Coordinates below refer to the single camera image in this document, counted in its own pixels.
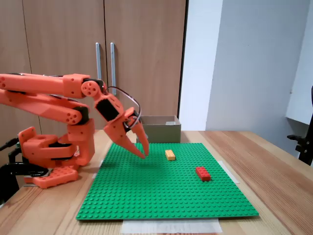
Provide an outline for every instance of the wooden table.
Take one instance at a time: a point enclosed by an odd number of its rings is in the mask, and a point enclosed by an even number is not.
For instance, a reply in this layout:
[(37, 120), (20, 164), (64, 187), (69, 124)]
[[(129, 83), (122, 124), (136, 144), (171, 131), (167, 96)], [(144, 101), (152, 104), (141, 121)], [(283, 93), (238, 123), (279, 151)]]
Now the wooden table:
[[(313, 234), (313, 169), (251, 132), (186, 131), (182, 142), (202, 142), (239, 180), (259, 217), (222, 219), (223, 234)], [(79, 208), (111, 144), (95, 134), (96, 153), (80, 179), (55, 188), (21, 188), (0, 209), (0, 235), (119, 234), (122, 221), (79, 222)]]

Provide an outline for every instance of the green lego baseplate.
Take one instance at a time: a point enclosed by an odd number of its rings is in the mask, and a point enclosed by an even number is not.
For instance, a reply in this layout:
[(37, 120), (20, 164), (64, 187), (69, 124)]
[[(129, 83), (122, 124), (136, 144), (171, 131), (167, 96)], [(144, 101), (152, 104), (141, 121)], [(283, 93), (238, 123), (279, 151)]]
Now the green lego baseplate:
[[(142, 151), (142, 145), (135, 144)], [(168, 161), (171, 149), (175, 161)], [(204, 166), (211, 181), (202, 182)], [(151, 143), (141, 159), (112, 144), (76, 219), (178, 219), (259, 213), (202, 143)]]

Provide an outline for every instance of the robotic arm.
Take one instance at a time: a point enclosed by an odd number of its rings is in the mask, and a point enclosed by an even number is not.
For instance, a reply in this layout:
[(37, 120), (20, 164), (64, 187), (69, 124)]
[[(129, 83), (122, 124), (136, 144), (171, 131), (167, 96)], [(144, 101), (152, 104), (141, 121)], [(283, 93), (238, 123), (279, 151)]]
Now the robotic arm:
[[(20, 144), (9, 153), (9, 163), (0, 167), (0, 177), (7, 179), (8, 189), (3, 192), (5, 195), (0, 195), (0, 200), (1, 197), (7, 200), (18, 190), (15, 175), (29, 175), (25, 182), (41, 188), (78, 179), (77, 168), (89, 163), (95, 152), (94, 121), (88, 116), (88, 105), (71, 98), (86, 96), (93, 98), (95, 109), (107, 122), (104, 131), (114, 143), (143, 159), (149, 154), (149, 143), (139, 120), (140, 108), (139, 114), (133, 107), (124, 110), (121, 102), (108, 93), (103, 81), (83, 74), (0, 74), (0, 103), (67, 124), (67, 133), (60, 138), (38, 135), (34, 127), (29, 127), (0, 147), (1, 151)], [(137, 134), (145, 155), (126, 136), (129, 130)], [(22, 163), (15, 161), (19, 153), (23, 156)]]
[[(59, 94), (65, 97), (46, 94)], [(27, 73), (0, 74), (0, 103), (66, 123), (68, 133), (61, 138), (65, 142), (83, 139), (80, 136), (84, 134), (81, 131), (81, 128), (84, 128), (82, 125), (90, 122), (88, 106), (67, 97), (85, 96), (94, 99), (95, 109), (107, 122), (104, 131), (114, 143), (144, 159), (144, 154), (126, 136), (126, 133), (132, 130), (142, 143), (145, 155), (149, 154), (149, 143), (139, 121), (140, 114), (138, 115), (133, 107), (124, 111), (121, 102), (107, 92), (103, 81), (91, 79), (89, 75), (83, 74), (62, 77)], [(93, 128), (93, 121), (91, 122), (89, 127), (85, 127), (87, 132)]]

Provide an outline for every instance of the metal handle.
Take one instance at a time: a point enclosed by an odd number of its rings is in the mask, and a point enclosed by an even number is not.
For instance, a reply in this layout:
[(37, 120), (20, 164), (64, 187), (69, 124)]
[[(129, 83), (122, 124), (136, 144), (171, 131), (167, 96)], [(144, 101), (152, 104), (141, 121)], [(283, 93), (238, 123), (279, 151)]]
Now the metal handle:
[(102, 80), (99, 43), (96, 43), (96, 59), (97, 59), (97, 76), (99, 80)]
[[(115, 45), (111, 43), (111, 76), (112, 76), (112, 86), (116, 87), (116, 79), (115, 79)], [(116, 95), (116, 89), (113, 88), (112, 94)]]

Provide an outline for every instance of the door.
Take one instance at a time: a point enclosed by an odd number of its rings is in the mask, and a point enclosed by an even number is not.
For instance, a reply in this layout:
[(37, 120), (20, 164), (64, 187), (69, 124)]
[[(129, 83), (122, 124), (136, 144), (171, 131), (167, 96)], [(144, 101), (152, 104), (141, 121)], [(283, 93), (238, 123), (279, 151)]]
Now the door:
[[(3, 19), (0, 21), (0, 73), (31, 73), (22, 1), (0, 1), (0, 19)], [(0, 122), (0, 145), (17, 137), (20, 131), (30, 126), (34, 126), (40, 133), (38, 116), (13, 107), (0, 105)], [(13, 149), (0, 152), (0, 166), (9, 161), (7, 155)], [(16, 160), (22, 161), (21, 155)]]
[[(98, 42), (102, 46), (102, 79), (107, 82), (102, 0), (27, 0), (23, 4), (32, 73), (81, 73), (96, 79)], [(93, 100), (88, 97), (80, 102), (91, 107), (89, 117), (95, 119), (96, 129), (102, 129), (104, 120), (93, 109)], [(66, 132), (63, 123), (41, 117), (40, 124), (43, 134)]]
[[(108, 84), (115, 44), (116, 86), (144, 115), (177, 115), (185, 0), (104, 0)], [(121, 93), (125, 107), (134, 104)]]

